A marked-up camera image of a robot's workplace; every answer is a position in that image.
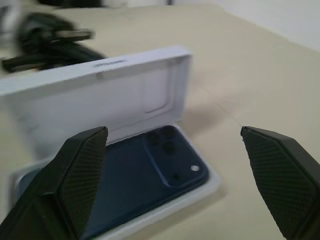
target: beige table surface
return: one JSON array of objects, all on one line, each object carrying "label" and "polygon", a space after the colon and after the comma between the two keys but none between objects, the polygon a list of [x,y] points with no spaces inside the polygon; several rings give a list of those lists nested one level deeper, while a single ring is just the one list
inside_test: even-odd
[{"label": "beige table surface", "polygon": [[[222,189],[129,240],[283,239],[255,185],[240,130],[289,135],[320,160],[319,53],[214,5],[55,12],[94,29],[95,39],[85,43],[110,57],[176,44],[194,53],[180,125],[222,177]],[[1,218],[8,175],[32,161],[6,117],[0,114]]]}]

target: white box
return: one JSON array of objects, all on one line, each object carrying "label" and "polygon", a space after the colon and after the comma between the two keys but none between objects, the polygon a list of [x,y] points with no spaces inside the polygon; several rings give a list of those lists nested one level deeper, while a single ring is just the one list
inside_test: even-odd
[{"label": "white box", "polygon": [[22,176],[44,167],[67,138],[97,126],[108,127],[107,144],[112,144],[173,125],[209,171],[204,185],[98,239],[123,239],[216,192],[220,177],[175,123],[184,110],[191,59],[185,48],[173,46],[2,80],[0,97],[40,160],[12,175],[9,205],[16,201],[16,185]]}]

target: smartphone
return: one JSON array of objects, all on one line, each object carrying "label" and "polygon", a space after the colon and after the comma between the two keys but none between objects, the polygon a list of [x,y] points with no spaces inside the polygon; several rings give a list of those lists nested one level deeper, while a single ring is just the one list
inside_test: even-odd
[{"label": "smartphone", "polygon": [[[201,158],[171,125],[105,147],[100,186],[82,240],[145,214],[209,179]],[[23,176],[21,196],[40,169]]]}]

